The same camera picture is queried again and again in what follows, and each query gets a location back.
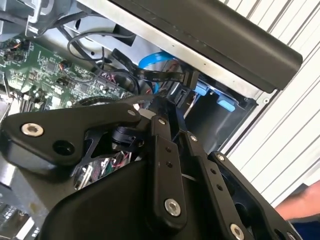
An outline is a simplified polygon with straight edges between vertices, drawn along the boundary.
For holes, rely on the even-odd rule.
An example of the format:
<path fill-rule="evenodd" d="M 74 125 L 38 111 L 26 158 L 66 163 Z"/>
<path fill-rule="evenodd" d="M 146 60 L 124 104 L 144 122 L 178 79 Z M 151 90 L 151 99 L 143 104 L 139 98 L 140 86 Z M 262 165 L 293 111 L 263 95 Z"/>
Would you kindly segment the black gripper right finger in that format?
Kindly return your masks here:
<path fill-rule="evenodd" d="M 215 240 L 300 240 L 265 198 L 221 152 L 207 154 L 187 131 L 183 114 L 171 108 L 171 134 L 182 148 L 183 172 L 195 178 L 209 232 Z"/>

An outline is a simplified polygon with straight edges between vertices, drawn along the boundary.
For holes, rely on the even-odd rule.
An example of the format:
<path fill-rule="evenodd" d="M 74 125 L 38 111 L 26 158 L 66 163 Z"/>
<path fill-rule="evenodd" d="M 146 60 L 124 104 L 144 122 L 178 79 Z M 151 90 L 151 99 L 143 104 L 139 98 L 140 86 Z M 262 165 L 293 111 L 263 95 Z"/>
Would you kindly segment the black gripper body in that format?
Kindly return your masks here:
<path fill-rule="evenodd" d="M 147 165 L 131 163 L 61 200 L 42 227 L 43 240 L 224 240 L 205 209 L 198 183 L 182 178 L 187 224 L 176 234 L 147 222 Z"/>

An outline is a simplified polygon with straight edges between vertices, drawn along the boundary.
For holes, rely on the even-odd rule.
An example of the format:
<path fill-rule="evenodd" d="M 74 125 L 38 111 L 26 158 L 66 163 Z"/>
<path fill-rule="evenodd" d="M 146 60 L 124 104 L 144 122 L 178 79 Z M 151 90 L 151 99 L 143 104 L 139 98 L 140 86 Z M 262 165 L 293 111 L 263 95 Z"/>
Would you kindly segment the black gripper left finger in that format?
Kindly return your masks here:
<path fill-rule="evenodd" d="M 25 171 L 28 180 L 36 181 L 32 190 L 44 190 L 38 197 L 51 201 L 49 213 L 61 200 L 88 187 L 74 190 L 78 168 L 121 151 L 131 152 L 137 160 L 120 169 L 146 163 L 148 225 L 183 227 L 188 215 L 179 149 L 172 135 L 172 106 L 176 105 L 166 98 L 153 97 L 151 118 L 126 99 L 13 114 L 1 125 L 0 152 Z"/>

